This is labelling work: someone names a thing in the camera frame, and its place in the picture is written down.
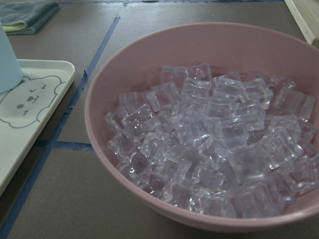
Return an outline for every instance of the gray table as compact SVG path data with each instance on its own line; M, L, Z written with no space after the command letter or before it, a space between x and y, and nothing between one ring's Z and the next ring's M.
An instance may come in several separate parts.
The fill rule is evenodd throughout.
M37 34L9 37L19 59L70 61L77 74L0 197L0 238L319 238L318 217L269 231L236 235L176 223L124 189L92 151L85 130L84 103L90 83L102 65L116 51L146 34L208 21L253 24L304 40L282 1L66 0L60 2L60 10ZM83 77L84 70L88 81Z

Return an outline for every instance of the bowl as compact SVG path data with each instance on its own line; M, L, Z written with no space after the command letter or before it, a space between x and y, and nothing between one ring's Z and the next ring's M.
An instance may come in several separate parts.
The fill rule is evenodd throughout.
M143 91L160 83L162 65L209 63L223 71L260 71L284 74L296 89L319 96L319 50L273 30L237 23L198 23L147 35L116 53L93 80L85 105L86 129L92 146L107 170L128 190L158 213L185 225L215 232L252 232L285 225L319 214L319 190L297 198L281 216L236 219L201 215L174 207L144 192L116 170L117 160L107 149L112 137L104 115L118 105L121 92ZM319 104L311 122L319 126ZM319 136L314 139L319 146Z

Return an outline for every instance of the folded towel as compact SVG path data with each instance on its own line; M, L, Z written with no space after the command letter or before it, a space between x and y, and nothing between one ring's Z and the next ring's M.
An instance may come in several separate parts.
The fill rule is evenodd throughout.
M35 34L59 9L55 2L12 2L0 9L0 23L7 35Z

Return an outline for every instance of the cartoon bear drawing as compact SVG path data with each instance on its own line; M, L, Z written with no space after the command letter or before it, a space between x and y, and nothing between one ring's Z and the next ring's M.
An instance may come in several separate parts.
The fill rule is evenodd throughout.
M0 94L0 122L24 128L41 122L65 82L57 76L31 79L27 76L12 90Z

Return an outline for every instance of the cup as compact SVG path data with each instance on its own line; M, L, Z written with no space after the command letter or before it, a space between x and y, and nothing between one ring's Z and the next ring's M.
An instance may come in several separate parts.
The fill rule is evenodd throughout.
M21 79L21 67L0 22L0 93L11 90Z

